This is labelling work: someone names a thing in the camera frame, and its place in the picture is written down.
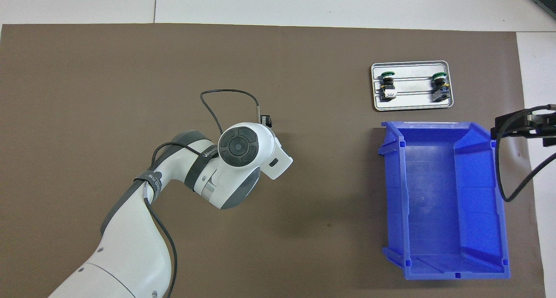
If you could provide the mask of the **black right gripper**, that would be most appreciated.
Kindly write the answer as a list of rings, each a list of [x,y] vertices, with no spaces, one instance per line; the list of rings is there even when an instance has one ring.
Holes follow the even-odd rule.
[[[556,112],[552,109],[543,109],[548,113],[535,114],[539,109],[531,109],[529,114],[516,111],[494,119],[494,126],[491,128],[491,138],[506,136],[523,136],[527,138],[542,138],[543,147],[556,145]]]

